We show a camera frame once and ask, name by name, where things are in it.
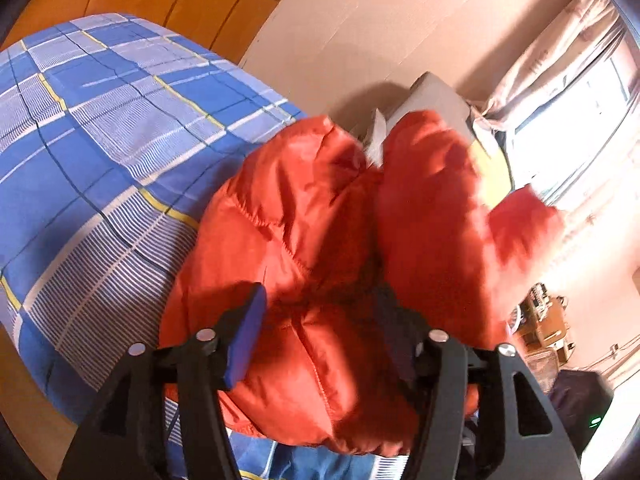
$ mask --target bedsheet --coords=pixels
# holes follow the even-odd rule
[[[0,320],[78,423],[166,297],[211,195],[304,116],[228,60],[128,14],[87,16],[0,53]],[[167,449],[186,474],[178,406]],[[405,459],[230,434],[246,478],[385,478]]]

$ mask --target red fabric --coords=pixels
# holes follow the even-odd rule
[[[221,394],[229,428],[343,453],[409,452],[417,416],[372,317],[382,280],[467,344],[506,339],[504,320],[548,262],[562,219],[527,188],[487,211],[467,148],[437,114],[414,112],[386,140],[381,171],[328,118],[303,120],[214,195],[160,344],[183,343],[243,303],[251,282],[264,284],[247,376]],[[471,392],[467,411],[475,406]]]

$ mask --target window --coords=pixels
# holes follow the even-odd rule
[[[624,117],[636,84],[632,49],[635,44],[623,41],[609,59],[516,130],[511,165],[516,187],[531,183],[546,198],[593,160]]]

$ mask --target curtain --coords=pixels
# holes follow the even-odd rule
[[[538,107],[565,90],[620,39],[624,30],[610,0],[571,1],[479,107],[478,127],[490,125],[505,132],[516,129]]]

